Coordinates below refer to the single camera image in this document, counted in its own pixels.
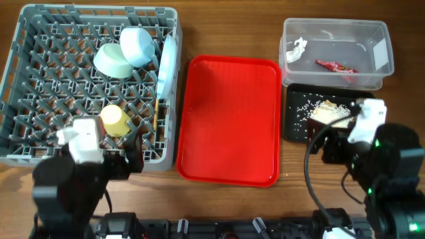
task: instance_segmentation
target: green light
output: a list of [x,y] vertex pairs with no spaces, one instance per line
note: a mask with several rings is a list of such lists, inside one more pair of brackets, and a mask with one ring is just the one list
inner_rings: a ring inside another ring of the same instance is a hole
[[419,231],[419,225],[417,223],[410,223],[409,224],[409,231],[411,231],[411,232]]

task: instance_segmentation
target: white robot part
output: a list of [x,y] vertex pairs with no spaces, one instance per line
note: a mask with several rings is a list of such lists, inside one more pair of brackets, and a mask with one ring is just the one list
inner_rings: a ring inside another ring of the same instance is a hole
[[356,124],[348,137],[349,143],[360,141],[372,144],[377,128],[385,123],[386,106],[383,100],[359,99],[361,111],[357,115]]
[[101,133],[95,117],[77,118],[71,127],[56,132],[58,143],[68,143],[69,152],[76,163],[103,163],[104,157],[99,146]]
[[355,239],[355,238],[348,235],[346,232],[344,232],[340,228],[332,228],[331,232],[328,232],[325,230],[325,232],[323,233],[323,239]]

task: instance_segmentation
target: red tray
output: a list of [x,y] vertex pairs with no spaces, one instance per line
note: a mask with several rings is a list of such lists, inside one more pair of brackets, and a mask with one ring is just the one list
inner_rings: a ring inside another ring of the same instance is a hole
[[187,76],[177,170],[269,187],[279,177],[281,73],[270,60],[200,55]]

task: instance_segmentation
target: wooden stick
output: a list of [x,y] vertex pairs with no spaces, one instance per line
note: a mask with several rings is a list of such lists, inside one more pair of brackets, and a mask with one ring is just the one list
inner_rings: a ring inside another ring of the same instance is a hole
[[155,115],[153,117],[153,130],[157,130],[159,99],[155,101]]

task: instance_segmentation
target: white bowl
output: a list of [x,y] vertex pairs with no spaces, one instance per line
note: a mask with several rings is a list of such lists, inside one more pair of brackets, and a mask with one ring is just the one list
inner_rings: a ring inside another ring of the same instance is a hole
[[174,80],[174,71],[177,61],[177,43],[174,37],[168,35],[162,50],[161,63],[159,64],[157,98],[165,99]]
[[120,35],[121,49],[131,65],[141,67],[152,61],[155,47],[151,35],[143,28],[126,28]]
[[117,43],[106,43],[101,46],[94,56],[93,64],[98,71],[114,78],[127,78],[134,70]]

